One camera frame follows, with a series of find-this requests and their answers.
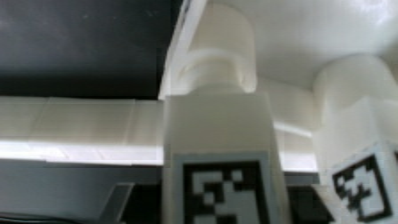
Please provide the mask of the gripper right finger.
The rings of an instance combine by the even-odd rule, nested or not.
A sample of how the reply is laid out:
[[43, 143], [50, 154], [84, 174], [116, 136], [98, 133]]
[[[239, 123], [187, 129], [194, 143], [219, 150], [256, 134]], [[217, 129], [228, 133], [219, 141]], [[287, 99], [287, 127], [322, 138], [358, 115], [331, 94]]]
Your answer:
[[311, 186], [290, 186], [288, 198], [294, 224], [331, 224], [335, 217]]

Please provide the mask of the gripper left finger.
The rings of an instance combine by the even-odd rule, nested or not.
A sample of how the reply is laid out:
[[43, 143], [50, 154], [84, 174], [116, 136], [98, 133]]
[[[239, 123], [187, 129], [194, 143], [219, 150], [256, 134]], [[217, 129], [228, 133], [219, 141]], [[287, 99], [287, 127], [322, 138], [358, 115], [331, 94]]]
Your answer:
[[160, 224], [159, 184], [120, 183], [111, 191], [98, 224]]

